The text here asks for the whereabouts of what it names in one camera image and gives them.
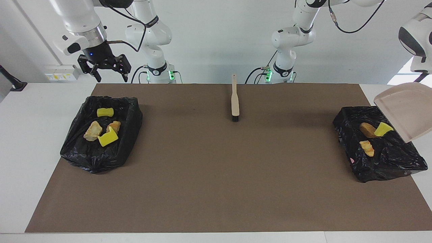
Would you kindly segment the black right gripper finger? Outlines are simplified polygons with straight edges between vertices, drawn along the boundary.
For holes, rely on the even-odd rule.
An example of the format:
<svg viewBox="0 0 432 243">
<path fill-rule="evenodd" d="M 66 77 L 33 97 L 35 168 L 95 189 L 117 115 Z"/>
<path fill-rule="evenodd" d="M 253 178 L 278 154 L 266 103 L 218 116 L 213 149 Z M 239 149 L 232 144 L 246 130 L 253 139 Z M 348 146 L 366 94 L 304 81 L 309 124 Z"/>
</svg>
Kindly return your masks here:
<svg viewBox="0 0 432 243">
<path fill-rule="evenodd" d="M 131 64 L 129 63 L 125 54 L 121 54 L 119 56 L 114 56 L 110 58 L 111 69 L 117 73 L 119 73 L 124 82 L 128 82 L 128 75 L 131 72 Z"/>
<path fill-rule="evenodd" d="M 97 83 L 100 83 L 102 78 L 98 72 L 99 65 L 93 64 L 85 55 L 79 55 L 77 59 L 78 64 L 84 74 L 89 74 L 96 79 Z"/>
</svg>

